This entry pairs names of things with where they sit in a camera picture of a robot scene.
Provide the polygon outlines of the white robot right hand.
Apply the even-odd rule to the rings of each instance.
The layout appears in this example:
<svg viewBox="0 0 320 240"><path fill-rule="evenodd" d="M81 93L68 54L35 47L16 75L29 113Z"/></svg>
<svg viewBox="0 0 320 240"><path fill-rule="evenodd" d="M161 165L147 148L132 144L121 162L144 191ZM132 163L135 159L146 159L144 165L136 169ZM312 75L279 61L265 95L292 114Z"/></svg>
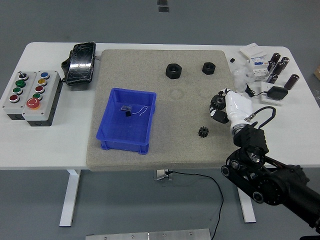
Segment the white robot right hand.
<svg viewBox="0 0 320 240"><path fill-rule="evenodd" d="M252 113L252 101L229 88L214 95L209 105L210 117L222 124L230 123L231 129L246 125L245 119Z"/></svg>

